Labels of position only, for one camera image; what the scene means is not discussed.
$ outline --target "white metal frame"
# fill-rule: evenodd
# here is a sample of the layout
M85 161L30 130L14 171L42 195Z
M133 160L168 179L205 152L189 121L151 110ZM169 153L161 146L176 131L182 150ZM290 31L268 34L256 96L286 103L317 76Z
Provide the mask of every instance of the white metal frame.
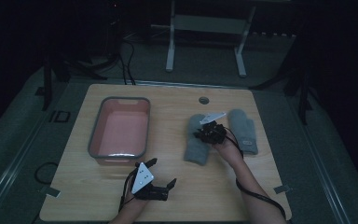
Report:
M245 65L243 64L242 51L246 37L249 34L252 19L255 15L255 7L252 7L247 20L212 18L201 16L188 16L175 14L175 0L171 1L171 25L170 25L170 45L168 47L168 57L166 71L173 70L175 56L175 30L190 30L201 32L216 32L224 34L241 35L240 44L234 48L235 59L237 61L240 77L246 77Z

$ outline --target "table top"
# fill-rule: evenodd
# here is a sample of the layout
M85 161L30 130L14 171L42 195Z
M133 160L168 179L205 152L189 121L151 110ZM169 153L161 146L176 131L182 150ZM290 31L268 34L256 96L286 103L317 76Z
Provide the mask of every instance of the table top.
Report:
M284 192L269 141L250 91L193 87L126 86L94 84L89 87L51 183L58 198L47 197L40 217L46 221L106 221L119 206L125 178L133 166L102 166L88 153L89 140L101 102L108 96L146 97L151 104L145 160L158 158L150 168L153 185L163 187L177 178L168 201L152 201L137 221L241 221L247 220L245 205L235 185L235 175L210 150L206 165L184 161L186 125L191 116L243 109L255 122L259 152L246 156L249 165L266 193L284 208L287 219L292 214ZM203 105L200 97L208 97ZM227 116L218 123L228 127Z

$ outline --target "rectangular tray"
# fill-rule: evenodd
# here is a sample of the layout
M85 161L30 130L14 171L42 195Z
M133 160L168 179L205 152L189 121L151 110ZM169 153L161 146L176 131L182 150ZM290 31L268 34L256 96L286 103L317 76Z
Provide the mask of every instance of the rectangular tray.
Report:
M89 154L101 165L133 165L146 152L150 102L143 97L108 97L100 107Z

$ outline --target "person's right hand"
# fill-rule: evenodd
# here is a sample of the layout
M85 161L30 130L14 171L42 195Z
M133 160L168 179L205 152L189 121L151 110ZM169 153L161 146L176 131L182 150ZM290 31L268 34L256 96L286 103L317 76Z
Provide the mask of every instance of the person's right hand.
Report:
M231 132L227 132L226 137L232 139L234 142L236 141ZM244 162L239 150L228 139L225 139L222 144L214 144L212 147L215 148L219 152L220 156L233 168Z

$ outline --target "gray mitten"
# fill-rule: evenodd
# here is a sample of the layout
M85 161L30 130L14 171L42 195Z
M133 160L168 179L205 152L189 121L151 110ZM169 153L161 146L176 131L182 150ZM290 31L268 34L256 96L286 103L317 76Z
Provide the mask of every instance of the gray mitten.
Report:
M187 146L184 160L195 162L199 165L205 165L209 154L209 146L194 136L194 133L202 128L200 121L204 117L205 115L202 114L193 115L187 125Z
M230 130L238 140L238 145L244 154L256 155L258 153L255 123L248 119L246 113L241 109L233 109L228 113L228 123Z

